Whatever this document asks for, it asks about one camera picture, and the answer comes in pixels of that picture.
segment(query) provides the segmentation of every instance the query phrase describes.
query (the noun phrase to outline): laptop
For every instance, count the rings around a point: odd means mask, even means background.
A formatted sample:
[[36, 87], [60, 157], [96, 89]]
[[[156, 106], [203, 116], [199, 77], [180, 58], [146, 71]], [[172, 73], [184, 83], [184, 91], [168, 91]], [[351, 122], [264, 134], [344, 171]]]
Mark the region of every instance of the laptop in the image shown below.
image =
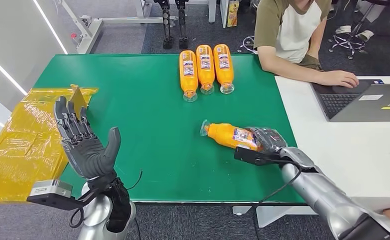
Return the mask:
[[354, 88], [312, 87], [330, 122], [390, 122], [390, 84], [380, 79], [362, 79]]

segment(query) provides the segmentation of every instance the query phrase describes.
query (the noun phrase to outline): shorts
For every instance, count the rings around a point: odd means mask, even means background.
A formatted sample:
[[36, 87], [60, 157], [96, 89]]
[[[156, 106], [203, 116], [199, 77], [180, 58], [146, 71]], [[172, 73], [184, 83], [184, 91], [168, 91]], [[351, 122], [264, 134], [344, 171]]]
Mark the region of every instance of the shorts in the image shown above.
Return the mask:
[[320, 72], [324, 72], [322, 69], [322, 66], [320, 65], [320, 62], [318, 59], [310, 56], [310, 55], [305, 55], [304, 58], [300, 63], [298, 63], [299, 66], [309, 68], [309, 69], [314, 69]]

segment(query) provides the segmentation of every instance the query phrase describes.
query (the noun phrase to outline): robot leg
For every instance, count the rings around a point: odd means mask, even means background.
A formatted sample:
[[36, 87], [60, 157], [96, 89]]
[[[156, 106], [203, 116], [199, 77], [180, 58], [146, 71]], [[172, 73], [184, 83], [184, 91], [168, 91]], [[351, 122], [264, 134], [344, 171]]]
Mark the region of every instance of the robot leg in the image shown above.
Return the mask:
[[186, 36], [186, 21], [185, 21], [185, 3], [189, 0], [175, 0], [177, 9], [179, 9], [179, 48], [188, 49], [188, 37]]
[[169, 0], [154, 0], [162, 9], [162, 24], [164, 26], [164, 41], [162, 47], [171, 49], [173, 47], [173, 37], [170, 33], [170, 4]]

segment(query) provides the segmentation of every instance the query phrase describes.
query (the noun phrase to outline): bottle label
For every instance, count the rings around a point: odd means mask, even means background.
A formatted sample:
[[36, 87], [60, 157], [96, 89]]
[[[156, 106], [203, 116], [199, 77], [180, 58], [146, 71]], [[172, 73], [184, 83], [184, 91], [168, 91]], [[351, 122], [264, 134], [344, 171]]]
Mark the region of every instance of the bottle label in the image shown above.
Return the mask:
[[210, 55], [202, 54], [199, 56], [199, 58], [201, 61], [201, 69], [210, 69], [211, 68]]
[[184, 76], [194, 75], [194, 61], [192, 60], [183, 61], [183, 75]]
[[233, 131], [233, 139], [248, 144], [251, 149], [258, 147], [258, 140], [257, 137], [250, 131], [241, 129], [241, 128], [235, 128]]
[[218, 67], [221, 69], [229, 69], [229, 57], [227, 53], [222, 53], [218, 55]]

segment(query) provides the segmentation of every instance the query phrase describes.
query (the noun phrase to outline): robotic thumb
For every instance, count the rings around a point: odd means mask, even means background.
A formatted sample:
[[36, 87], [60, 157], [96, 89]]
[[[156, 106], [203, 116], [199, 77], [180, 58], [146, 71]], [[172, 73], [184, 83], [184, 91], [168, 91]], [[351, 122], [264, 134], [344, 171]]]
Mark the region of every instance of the robotic thumb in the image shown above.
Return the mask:
[[119, 153], [122, 137], [118, 127], [112, 127], [108, 133], [108, 143], [105, 148], [104, 156], [107, 161], [115, 162]]

